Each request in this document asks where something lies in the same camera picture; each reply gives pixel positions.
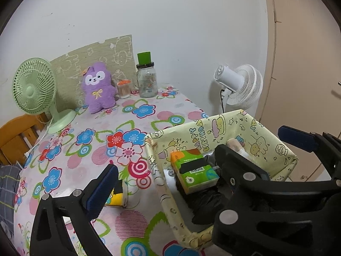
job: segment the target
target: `door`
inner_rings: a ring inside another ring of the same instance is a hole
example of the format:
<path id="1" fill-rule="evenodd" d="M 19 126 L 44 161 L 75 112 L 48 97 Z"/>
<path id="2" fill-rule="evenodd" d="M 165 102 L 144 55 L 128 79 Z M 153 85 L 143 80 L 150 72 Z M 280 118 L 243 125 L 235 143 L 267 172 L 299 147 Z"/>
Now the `door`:
<path id="1" fill-rule="evenodd" d="M 275 58 L 260 122 L 274 134 L 282 125 L 306 132 L 341 131 L 341 33 L 321 0 L 274 0 Z M 296 147 L 292 181 L 306 181 L 320 165 Z"/>

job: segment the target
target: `green fan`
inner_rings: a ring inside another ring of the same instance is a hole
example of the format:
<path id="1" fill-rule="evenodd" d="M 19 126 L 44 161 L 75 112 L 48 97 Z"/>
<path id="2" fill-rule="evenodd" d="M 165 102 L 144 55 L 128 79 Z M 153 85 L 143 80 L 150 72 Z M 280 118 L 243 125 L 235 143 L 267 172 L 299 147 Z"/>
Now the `green fan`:
<path id="1" fill-rule="evenodd" d="M 49 134 L 64 129 L 76 116 L 76 112 L 71 109 L 61 113 L 57 111 L 56 91 L 56 77 L 52 65 L 43 59 L 33 58 L 24 61 L 14 75 L 14 101 L 29 115 L 38 115 L 49 110 L 52 114 Z"/>

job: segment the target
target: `fabric-lined storage box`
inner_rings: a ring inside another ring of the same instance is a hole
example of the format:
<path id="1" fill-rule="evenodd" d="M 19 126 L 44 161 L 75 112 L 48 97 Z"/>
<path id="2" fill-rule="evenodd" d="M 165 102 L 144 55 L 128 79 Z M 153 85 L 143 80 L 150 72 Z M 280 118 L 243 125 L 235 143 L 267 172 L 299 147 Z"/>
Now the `fabric-lined storage box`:
<path id="1" fill-rule="evenodd" d="M 203 118 L 167 128 L 145 137 L 145 149 L 153 182 L 169 226 L 183 247 L 201 249 L 211 244 L 213 226 L 191 232 L 180 215 L 167 186 L 164 169 L 171 166 L 171 152 L 198 148 L 212 151 L 219 144 L 236 138 L 252 161 L 265 170 L 271 180 L 285 181 L 297 164 L 296 155 L 275 135 L 243 110 Z"/>

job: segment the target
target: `yellow bow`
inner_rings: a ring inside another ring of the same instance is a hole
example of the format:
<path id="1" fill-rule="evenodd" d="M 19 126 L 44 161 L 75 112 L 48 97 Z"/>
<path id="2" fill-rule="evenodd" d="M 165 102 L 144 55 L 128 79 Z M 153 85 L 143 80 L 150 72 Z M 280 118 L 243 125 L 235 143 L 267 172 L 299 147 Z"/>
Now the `yellow bow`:
<path id="1" fill-rule="evenodd" d="M 103 92 L 103 89 L 99 89 L 98 91 L 94 91 L 93 93 L 92 93 L 92 95 L 96 95 L 96 98 L 95 99 L 97 99 L 98 97 L 102 97 L 101 95 L 100 95 L 100 93 L 102 93 Z"/>

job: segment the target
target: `floral tablecloth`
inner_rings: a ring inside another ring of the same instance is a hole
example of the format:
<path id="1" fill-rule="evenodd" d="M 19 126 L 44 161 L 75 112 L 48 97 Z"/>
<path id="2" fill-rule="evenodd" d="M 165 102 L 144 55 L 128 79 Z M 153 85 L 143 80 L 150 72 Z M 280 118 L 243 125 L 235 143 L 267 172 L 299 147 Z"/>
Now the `floral tablecloth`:
<path id="1" fill-rule="evenodd" d="M 104 207 L 92 221 L 113 255 L 227 255 L 214 246 L 198 252 L 178 245 L 152 184 L 143 146 L 147 132 L 204 118 L 206 113 L 170 85 L 161 87 L 154 98 L 141 99 L 134 92 L 97 114 L 90 114 L 86 105 L 76 112 L 76 118 L 63 131 L 41 140 L 20 173 L 14 243 L 21 255 L 29 255 L 41 196 L 84 189 L 108 163 L 118 166 L 119 178 L 127 182 L 129 192 L 127 208 Z M 66 228 L 78 255 L 85 255 L 72 224 Z"/>

